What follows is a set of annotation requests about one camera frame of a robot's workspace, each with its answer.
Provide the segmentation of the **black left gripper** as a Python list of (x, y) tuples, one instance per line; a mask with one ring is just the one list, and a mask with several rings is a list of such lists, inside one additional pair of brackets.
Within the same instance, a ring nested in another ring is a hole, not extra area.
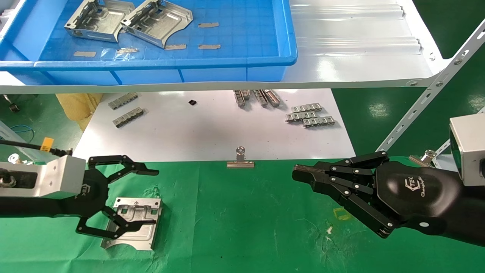
[[(105, 177), (98, 169), (95, 169), (96, 166), (105, 165), (122, 165), (123, 169)], [(84, 173), (81, 193), (75, 197), (74, 212), (75, 215), (81, 217), (76, 227), (76, 233), (116, 240), (126, 232), (139, 231), (143, 225), (156, 224), (156, 220), (128, 222), (122, 216), (118, 215), (114, 209), (105, 207), (105, 204), (108, 198), (108, 185), (110, 183), (130, 173), (156, 176), (160, 171), (148, 169), (144, 163), (134, 162), (127, 155), (91, 157), (88, 160), (88, 168)], [(86, 225), (87, 220), (100, 211), (118, 227), (116, 231), (108, 231)]]

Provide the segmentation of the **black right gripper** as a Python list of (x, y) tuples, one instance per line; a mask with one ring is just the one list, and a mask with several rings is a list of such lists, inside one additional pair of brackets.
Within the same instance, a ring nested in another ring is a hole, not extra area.
[(292, 178), (331, 197), (376, 235), (388, 238), (397, 224), (372, 205), (374, 192), (367, 186), (375, 180), (378, 199), (400, 227), (467, 242), (463, 205), (467, 187), (459, 174), (389, 160), (387, 152), (381, 151), (333, 163), (296, 165)]

